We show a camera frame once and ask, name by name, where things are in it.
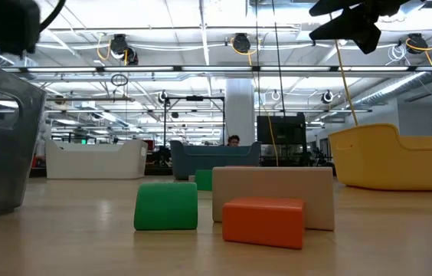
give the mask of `foam block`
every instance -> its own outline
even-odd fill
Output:
[[[200,191],[213,190],[213,171],[212,169],[200,169],[195,172],[195,182]]]
[[[223,206],[223,239],[283,248],[303,247],[301,199],[236,198]]]
[[[198,226],[195,183],[143,183],[134,214],[136,230],[186,230]]]
[[[306,202],[305,227],[334,230],[332,168],[218,167],[213,169],[213,221],[237,197],[296,198]]]

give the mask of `black metal frame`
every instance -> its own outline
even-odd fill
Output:
[[[175,100],[175,102],[167,109],[166,102],[167,100]],[[187,97],[166,97],[163,102],[163,146],[167,146],[167,112],[169,112],[180,100],[187,101],[203,101],[210,100],[216,105],[216,107],[223,113],[223,139],[224,139],[224,130],[226,129],[226,115],[225,115],[225,97],[206,97],[206,96],[187,96]],[[219,108],[219,106],[213,100],[221,100],[223,102],[223,109]]]

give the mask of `monitor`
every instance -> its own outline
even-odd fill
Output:
[[[306,144],[306,121],[303,113],[296,116],[257,116],[257,140],[272,145],[270,126],[276,145]]]

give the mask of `pole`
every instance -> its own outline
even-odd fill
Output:
[[[163,102],[163,146],[167,146],[167,104],[166,98]]]
[[[226,139],[226,136],[224,135],[224,130],[226,129],[226,107],[225,107],[226,103],[224,102],[223,99],[223,145],[224,145],[224,140]]]

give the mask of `beige foam block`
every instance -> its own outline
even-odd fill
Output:
[[[214,168],[213,220],[221,222],[223,204],[241,196],[302,199],[306,228],[335,228],[332,168]]]

